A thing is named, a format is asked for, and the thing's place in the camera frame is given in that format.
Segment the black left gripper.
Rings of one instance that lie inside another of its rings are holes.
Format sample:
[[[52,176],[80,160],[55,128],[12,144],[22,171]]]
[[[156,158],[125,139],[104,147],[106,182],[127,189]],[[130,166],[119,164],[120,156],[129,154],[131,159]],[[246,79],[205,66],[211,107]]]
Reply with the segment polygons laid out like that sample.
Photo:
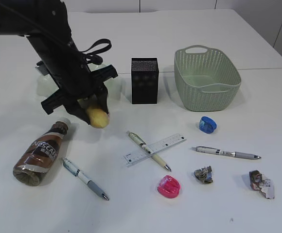
[[[112,65],[95,71],[91,71],[88,67],[88,64],[100,65],[103,59],[99,54],[109,49],[111,49],[110,43],[93,52],[87,50],[81,52],[74,43],[63,46],[55,43],[40,44],[40,63],[46,67],[58,86],[58,90],[41,103],[47,114],[64,106],[70,115],[90,125],[89,116],[78,101],[92,96],[96,97],[98,106],[109,114],[108,90],[104,82],[116,78],[118,73]]]

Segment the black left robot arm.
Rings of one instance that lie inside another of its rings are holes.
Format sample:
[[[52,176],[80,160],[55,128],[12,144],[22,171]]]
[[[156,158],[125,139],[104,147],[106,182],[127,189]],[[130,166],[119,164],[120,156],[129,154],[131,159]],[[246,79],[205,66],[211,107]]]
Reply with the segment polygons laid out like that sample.
[[[70,115],[90,123],[79,100],[91,97],[108,113],[105,82],[118,73],[112,65],[91,71],[89,64],[103,62],[101,53],[111,49],[111,41],[99,39],[80,51],[72,39],[63,1],[0,0],[0,35],[26,37],[40,57],[37,66],[46,70],[58,86],[41,104],[47,114],[63,106]]]

